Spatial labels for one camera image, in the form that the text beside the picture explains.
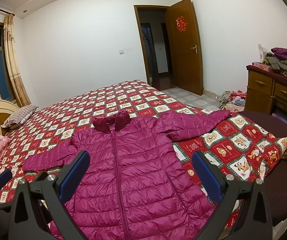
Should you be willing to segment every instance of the door handle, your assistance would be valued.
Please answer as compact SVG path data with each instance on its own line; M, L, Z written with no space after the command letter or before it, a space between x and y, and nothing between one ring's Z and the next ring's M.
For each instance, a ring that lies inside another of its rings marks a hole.
M195 49L196 50L196 53L198 53L198 47L197 47L197 45L196 46L194 46L193 48L191 48L191 49Z
M267 85L266 83L261 82L261 81L259 81L259 80L255 80L255 82L257 82L257 83L258 83L258 84L260 84L260 85L264 85L264 86L266 86L266 85Z
M280 92L284 93L285 95L287 95L287 92L284 90L280 90Z

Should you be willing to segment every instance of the window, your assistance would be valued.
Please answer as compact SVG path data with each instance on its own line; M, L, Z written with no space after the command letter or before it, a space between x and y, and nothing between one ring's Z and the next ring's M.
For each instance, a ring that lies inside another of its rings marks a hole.
M5 62L3 23L0 23L0 95L4 100L10 102L14 100L13 88L10 83L9 73Z

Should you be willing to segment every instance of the jacket zipper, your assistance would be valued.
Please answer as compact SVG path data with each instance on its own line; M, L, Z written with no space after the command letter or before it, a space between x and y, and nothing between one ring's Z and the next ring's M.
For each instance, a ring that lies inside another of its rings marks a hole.
M114 155L114 158L115 158L116 170L117 170L117 191L118 191L119 205L120 205L120 209L121 209L122 225L123 225L124 232L125 232L125 238L127 240L130 240L129 231L128 231L128 225L127 225L127 221L125 219L125 211L124 211L122 195L121 195L121 183L120 183L120 177L119 177L119 166L118 166L118 160L117 160L117 151L116 151L115 133L114 133L114 131L111 131L111 138L112 138L113 155Z

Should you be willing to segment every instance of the purple clothing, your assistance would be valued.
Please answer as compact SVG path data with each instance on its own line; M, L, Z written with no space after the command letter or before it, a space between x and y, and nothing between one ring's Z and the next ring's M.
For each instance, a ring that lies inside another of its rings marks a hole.
M123 111L97 118L90 128L50 151L30 156L24 171L69 164L79 151L90 167L65 206L91 240L191 240L213 206L176 157L172 142L200 136L230 115L168 111L159 119L130 119ZM51 232L61 238L51 222Z
M274 56L281 60L287 60L287 49L284 48L273 48L271 49Z

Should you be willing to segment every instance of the jacket collar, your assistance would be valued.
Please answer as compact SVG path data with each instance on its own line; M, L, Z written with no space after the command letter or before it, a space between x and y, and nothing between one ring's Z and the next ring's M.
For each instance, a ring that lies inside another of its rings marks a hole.
M130 122L130 116L127 111L120 111L109 117L97 117L93 121L93 126L98 131L110 133L110 126L115 124L115 131L124 128Z

